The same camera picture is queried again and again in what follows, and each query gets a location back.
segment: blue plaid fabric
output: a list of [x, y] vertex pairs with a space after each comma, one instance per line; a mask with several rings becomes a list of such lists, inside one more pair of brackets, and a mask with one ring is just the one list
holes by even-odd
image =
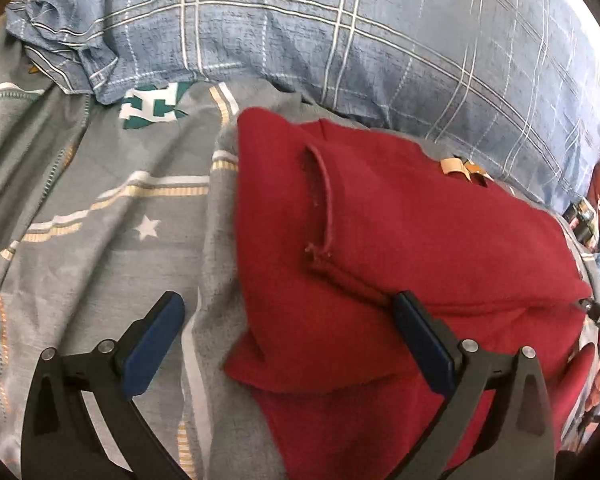
[[265, 77], [450, 144], [557, 210], [600, 160], [596, 53], [564, 0], [15, 0], [8, 31], [68, 93]]

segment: white star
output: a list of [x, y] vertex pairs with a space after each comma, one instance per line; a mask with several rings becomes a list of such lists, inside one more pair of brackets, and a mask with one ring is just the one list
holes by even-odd
[[144, 218], [142, 218], [142, 223], [138, 227], [134, 227], [134, 229], [140, 233], [140, 241], [142, 241], [148, 236], [155, 236], [157, 238], [158, 235], [155, 232], [155, 228], [157, 228], [158, 225], [160, 225], [159, 220], [149, 220], [145, 215]]

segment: silver bolt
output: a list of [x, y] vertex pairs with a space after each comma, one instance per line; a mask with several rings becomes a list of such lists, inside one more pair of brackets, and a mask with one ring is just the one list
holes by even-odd
[[54, 355], [56, 355], [55, 348], [45, 348], [42, 351], [42, 354], [40, 354], [40, 357], [42, 357], [43, 361], [50, 361], [51, 359], [54, 358]]
[[523, 346], [522, 355], [529, 359], [533, 359], [534, 357], [536, 357], [536, 351], [533, 348], [531, 348], [531, 346]]
[[478, 343], [473, 339], [465, 339], [462, 341], [462, 348], [464, 348], [467, 352], [477, 352], [478, 351]]
[[98, 352], [102, 354], [109, 354], [116, 347], [116, 344], [111, 339], [105, 339], [98, 345]]

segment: folded red fabric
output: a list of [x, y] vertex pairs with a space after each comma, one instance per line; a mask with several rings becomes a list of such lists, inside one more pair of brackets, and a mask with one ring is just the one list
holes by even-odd
[[256, 388], [291, 479], [384, 478], [442, 402], [385, 309], [401, 290], [487, 350], [533, 346], [557, 391], [584, 318], [571, 303], [590, 289], [554, 219], [388, 134], [257, 108], [238, 129], [250, 332], [225, 371]]

